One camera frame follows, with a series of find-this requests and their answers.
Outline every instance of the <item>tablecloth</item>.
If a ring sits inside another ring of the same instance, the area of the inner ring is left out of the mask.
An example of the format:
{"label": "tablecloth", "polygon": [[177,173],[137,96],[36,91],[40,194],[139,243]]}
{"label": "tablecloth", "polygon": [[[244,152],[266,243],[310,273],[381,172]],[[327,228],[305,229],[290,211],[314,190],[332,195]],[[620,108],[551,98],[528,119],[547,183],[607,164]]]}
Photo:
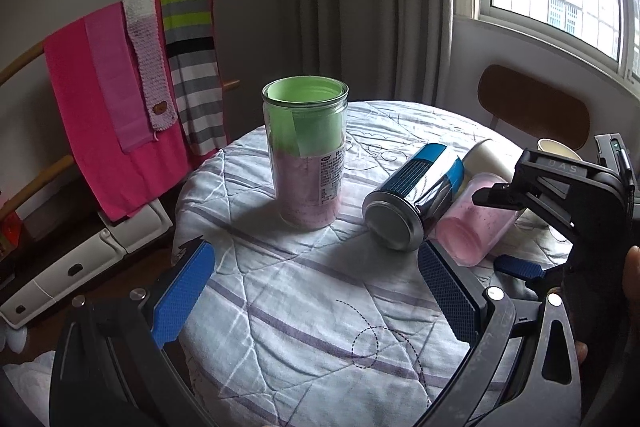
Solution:
{"label": "tablecloth", "polygon": [[[216,269],[180,341],[194,393],[223,426],[411,426],[438,396],[468,345],[453,336],[417,269],[415,252],[378,245],[362,220],[364,197],[427,142],[462,156],[494,131],[406,102],[348,108],[342,204],[315,232],[286,225],[274,206],[264,127],[236,140],[187,181],[177,205],[174,253],[202,235]],[[571,245],[521,218],[473,272],[509,253],[543,267]],[[508,293],[522,290],[505,287]],[[511,345],[481,408],[508,375]]]}

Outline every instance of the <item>drawer handle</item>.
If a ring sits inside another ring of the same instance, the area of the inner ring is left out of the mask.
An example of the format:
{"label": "drawer handle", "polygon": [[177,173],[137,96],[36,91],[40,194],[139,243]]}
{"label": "drawer handle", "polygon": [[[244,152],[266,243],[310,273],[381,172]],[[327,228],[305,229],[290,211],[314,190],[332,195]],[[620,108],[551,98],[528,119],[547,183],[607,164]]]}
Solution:
{"label": "drawer handle", "polygon": [[81,271],[82,271],[82,265],[80,263],[76,263],[71,268],[69,268],[69,271],[66,272],[66,274],[69,277],[73,277],[74,275],[80,273]]}

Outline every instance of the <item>green paper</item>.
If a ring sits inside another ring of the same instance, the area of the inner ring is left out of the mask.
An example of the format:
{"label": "green paper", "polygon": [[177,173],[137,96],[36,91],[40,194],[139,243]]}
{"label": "green paper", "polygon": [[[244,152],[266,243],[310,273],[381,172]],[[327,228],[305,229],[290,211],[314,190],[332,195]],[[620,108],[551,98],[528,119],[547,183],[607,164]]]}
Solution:
{"label": "green paper", "polygon": [[342,104],[313,107],[312,103],[337,99],[346,90],[343,83],[322,76],[293,76],[270,84],[264,90],[267,99],[290,104],[280,107],[266,101],[273,149],[300,157],[322,156],[338,149],[344,138]]}

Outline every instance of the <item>red object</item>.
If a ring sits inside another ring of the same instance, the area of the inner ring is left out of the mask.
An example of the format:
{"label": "red object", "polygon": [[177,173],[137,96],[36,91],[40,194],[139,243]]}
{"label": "red object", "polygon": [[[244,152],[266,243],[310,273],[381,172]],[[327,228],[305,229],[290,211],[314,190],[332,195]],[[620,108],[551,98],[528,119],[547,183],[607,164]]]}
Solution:
{"label": "red object", "polygon": [[74,158],[109,219],[134,213],[190,171],[179,121],[158,132],[158,140],[129,154],[122,152],[98,84],[83,19],[47,37],[44,52]]}
{"label": "red object", "polygon": [[18,214],[12,212],[0,223],[0,257],[18,246],[22,222]]}

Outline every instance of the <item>towel rack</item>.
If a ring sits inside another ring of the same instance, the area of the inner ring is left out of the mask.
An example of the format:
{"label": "towel rack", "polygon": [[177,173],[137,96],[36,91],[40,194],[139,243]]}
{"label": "towel rack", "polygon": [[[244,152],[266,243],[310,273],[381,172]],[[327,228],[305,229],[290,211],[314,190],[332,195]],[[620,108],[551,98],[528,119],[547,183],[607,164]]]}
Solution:
{"label": "towel rack", "polygon": [[[6,81],[9,80],[15,73],[20,71],[27,64],[33,62],[36,58],[40,57],[44,53],[43,42],[38,42],[22,55],[16,58],[11,64],[9,64],[4,70],[0,71],[0,87]],[[222,82],[222,91],[229,91],[236,89],[240,85],[240,80],[228,80]],[[56,179],[62,172],[65,172],[68,168],[75,165],[76,160],[70,154],[62,156],[58,161],[39,172],[39,174],[25,187],[23,187],[18,193],[7,200],[5,204],[0,208],[0,221],[6,216],[11,214],[14,210],[17,210],[23,203],[31,198],[41,188],[46,187],[54,179]]]}

